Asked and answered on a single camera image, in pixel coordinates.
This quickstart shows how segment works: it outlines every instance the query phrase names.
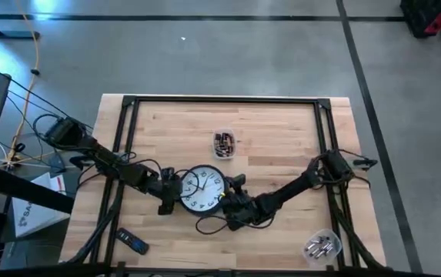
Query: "wooden tabletop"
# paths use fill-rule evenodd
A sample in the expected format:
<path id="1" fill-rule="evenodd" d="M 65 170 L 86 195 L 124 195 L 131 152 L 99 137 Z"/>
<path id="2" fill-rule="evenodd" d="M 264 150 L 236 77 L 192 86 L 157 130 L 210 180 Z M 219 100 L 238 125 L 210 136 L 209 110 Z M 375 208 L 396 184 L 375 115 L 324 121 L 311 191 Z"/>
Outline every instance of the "wooden tabletop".
<path id="1" fill-rule="evenodd" d="M 102 96 L 93 135 L 108 148 L 112 147 L 122 97 Z M 339 147 L 360 153 L 349 100 L 331 98 L 331 104 Z M 213 158 L 212 133 L 216 128 L 234 131 L 238 143 L 233 160 Z M 258 195 L 299 176 L 319 154 L 319 147 L 311 105 L 141 102 L 132 151 L 137 159 L 155 159 L 162 167 L 176 170 L 207 164 L 228 176 L 244 173 L 244 188 L 250 195 Z M 365 177 L 362 172 L 356 174 Z M 80 188 L 61 260 L 75 255 L 95 228 L 104 183 L 105 178 L 98 177 Z M 348 196 L 356 233 L 385 264 L 369 186 L 353 180 Z M 308 190 L 289 200 L 267 229 L 224 229 L 214 235 L 199 234 L 195 230 L 198 217 L 181 205 L 175 205 L 171 215 L 157 215 L 159 205 L 159 199 L 125 188 L 119 227 L 149 243 L 150 250 L 138 255 L 117 242 L 113 264 L 124 261 L 128 267 L 176 269 L 318 269 L 308 265 L 301 249 L 311 235 L 331 229 L 324 189 Z M 215 219 L 203 223 L 211 229 L 221 225 Z M 105 255 L 107 233 L 102 241 L 99 261 Z"/>

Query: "plastic container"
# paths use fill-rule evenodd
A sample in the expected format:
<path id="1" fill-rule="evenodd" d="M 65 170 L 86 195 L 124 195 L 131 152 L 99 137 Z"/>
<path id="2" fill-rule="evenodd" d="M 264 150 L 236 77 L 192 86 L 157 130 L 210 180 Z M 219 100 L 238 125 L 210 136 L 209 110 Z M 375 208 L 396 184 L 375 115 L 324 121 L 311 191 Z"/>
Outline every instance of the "plastic container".
<path id="1" fill-rule="evenodd" d="M 222 133 L 227 133 L 230 134 L 232 136 L 232 153 L 230 156 L 227 157 L 221 157 L 219 155 L 217 155 L 217 152 L 215 150 L 215 135 L 217 134 L 222 134 Z M 212 137 L 212 152 L 213 152 L 213 156 L 216 159 L 221 159 L 221 160 L 228 160 L 228 159 L 233 159 L 236 156 L 236 151 L 237 151 L 237 145 L 236 145 L 236 135 L 234 134 L 234 131 L 230 128 L 218 128 L 213 132 L 213 137 Z"/>
<path id="2" fill-rule="evenodd" d="M 332 246 L 331 250 L 321 250 L 328 244 Z M 329 229 L 319 230 L 302 247 L 302 255 L 311 265 L 331 265 L 340 251 L 342 251 L 342 242 Z"/>

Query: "black floor stripe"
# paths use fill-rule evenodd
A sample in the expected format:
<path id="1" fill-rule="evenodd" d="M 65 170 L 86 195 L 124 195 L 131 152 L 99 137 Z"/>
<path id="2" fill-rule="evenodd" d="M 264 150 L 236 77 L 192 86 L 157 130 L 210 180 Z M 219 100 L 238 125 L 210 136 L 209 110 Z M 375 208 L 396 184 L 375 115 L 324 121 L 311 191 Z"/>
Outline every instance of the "black floor stripe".
<path id="1" fill-rule="evenodd" d="M 339 16 L 311 15 L 27 15 L 29 20 L 44 21 L 295 21 L 295 22 L 339 22 Z M 23 20 L 22 15 L 0 14 L 2 20 Z M 353 22 L 403 22 L 403 17 L 353 16 Z"/>
<path id="2" fill-rule="evenodd" d="M 349 20 L 346 15 L 345 6 L 342 0 L 336 0 L 338 10 L 342 17 L 342 26 L 345 33 L 347 45 L 349 46 L 350 56 L 352 58 L 353 68 L 356 71 L 357 81 L 359 83 L 360 91 L 362 93 L 362 99 L 364 106 L 366 107 L 367 116 L 373 132 L 374 141 L 376 143 L 381 166 L 383 167 L 384 177 L 388 185 L 389 194 L 391 196 L 391 202 L 395 211 L 396 220 L 398 221 L 399 232 L 402 236 L 403 244 L 405 246 L 406 257 L 410 265 L 410 269 L 415 273 L 422 273 L 422 265 L 420 264 L 419 254 L 413 240 L 412 231 L 406 217 L 405 207 L 403 206 L 402 197 L 399 194 L 398 184 L 396 183 L 395 174 L 391 161 L 389 160 L 388 150 L 384 142 L 383 133 L 379 127 L 376 110 L 374 109 L 373 100 L 369 94 L 369 87 L 367 86 L 366 77 L 360 63 L 359 55 L 357 54 L 357 48 L 355 41 L 353 40 L 352 30 L 350 28 Z"/>

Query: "concrete floor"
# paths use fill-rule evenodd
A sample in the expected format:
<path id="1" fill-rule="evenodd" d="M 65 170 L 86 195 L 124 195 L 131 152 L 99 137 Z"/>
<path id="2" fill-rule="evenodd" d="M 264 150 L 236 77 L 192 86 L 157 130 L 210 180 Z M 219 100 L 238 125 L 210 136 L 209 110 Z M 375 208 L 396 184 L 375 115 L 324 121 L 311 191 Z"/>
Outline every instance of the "concrete floor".
<path id="1" fill-rule="evenodd" d="M 339 15 L 335 0 L 21 3 L 27 13 L 57 15 Z M 399 0 L 344 4 L 349 16 L 401 16 Z M 0 14 L 18 13 L 12 0 L 0 0 Z M 93 124 L 103 93 L 345 96 L 352 102 L 362 152 L 378 158 L 341 22 L 31 23 L 42 34 L 35 92 L 83 122 Z M 350 26 L 423 270 L 441 274 L 440 38 L 417 40 L 402 22 Z M 0 28 L 26 30 L 26 25 L 0 20 Z M 34 61 L 31 41 L 0 41 L 0 71 L 15 80 L 28 84 Z M 12 90 L 23 95 L 14 85 Z M 31 107 L 28 120 L 37 115 L 40 110 Z M 19 120 L 8 102 L 0 141 L 9 142 Z M 32 144 L 28 153 L 37 155 Z M 369 179 L 388 265 L 409 271 L 382 168 L 371 170 Z M 57 256 L 53 249 L 34 249 L 50 251 Z"/>

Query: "white clock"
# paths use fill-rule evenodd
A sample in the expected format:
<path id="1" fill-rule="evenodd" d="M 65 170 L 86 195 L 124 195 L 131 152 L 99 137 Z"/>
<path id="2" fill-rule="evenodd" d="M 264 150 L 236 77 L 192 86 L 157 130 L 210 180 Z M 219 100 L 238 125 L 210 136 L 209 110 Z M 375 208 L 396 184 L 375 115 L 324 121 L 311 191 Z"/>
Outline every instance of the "white clock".
<path id="1" fill-rule="evenodd" d="M 197 165 L 182 177 L 181 204 L 194 215 L 211 215 L 220 208 L 220 195 L 228 189 L 224 175 L 211 165 Z"/>

